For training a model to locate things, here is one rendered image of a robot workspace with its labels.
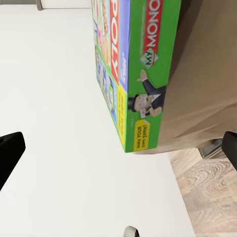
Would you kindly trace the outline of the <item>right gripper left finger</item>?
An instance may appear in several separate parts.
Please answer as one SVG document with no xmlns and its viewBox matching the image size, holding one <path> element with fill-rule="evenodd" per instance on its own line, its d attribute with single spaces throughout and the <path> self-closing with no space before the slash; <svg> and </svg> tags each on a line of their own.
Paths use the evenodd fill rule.
<svg viewBox="0 0 237 237">
<path fill-rule="evenodd" d="M 25 149 L 25 140 L 21 131 L 0 137 L 0 190 L 25 152 Z"/>
</svg>

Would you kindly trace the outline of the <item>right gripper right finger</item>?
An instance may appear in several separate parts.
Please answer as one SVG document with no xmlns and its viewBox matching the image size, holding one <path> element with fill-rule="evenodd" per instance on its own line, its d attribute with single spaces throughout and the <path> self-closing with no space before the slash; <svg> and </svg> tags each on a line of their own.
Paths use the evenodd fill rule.
<svg viewBox="0 0 237 237">
<path fill-rule="evenodd" d="M 237 133 L 226 131 L 221 149 L 237 171 Z"/>
</svg>

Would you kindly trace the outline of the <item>board game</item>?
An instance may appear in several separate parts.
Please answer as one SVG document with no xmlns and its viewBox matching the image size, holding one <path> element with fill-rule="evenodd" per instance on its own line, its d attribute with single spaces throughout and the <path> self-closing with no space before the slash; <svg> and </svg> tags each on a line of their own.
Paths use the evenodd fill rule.
<svg viewBox="0 0 237 237">
<path fill-rule="evenodd" d="M 90 0 L 96 78 L 125 153 L 158 146 L 181 0 Z"/>
</svg>

